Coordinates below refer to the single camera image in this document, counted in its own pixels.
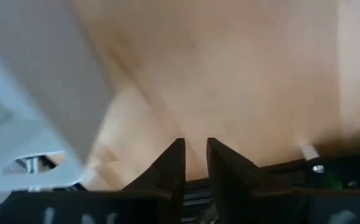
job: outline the wooden surface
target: wooden surface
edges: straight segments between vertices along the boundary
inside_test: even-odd
[[[360,0],[72,0],[113,87],[84,184],[120,189],[177,137],[260,166],[360,146]]]

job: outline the metal screw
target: metal screw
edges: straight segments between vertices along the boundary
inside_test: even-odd
[[[324,172],[324,166],[323,165],[313,166],[312,170],[317,174],[322,174]]]

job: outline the wooden panel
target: wooden panel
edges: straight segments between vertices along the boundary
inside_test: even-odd
[[[264,166],[306,143],[339,150],[360,131],[360,1],[73,4],[115,90],[92,189],[124,186],[176,137],[197,179],[208,137]]]

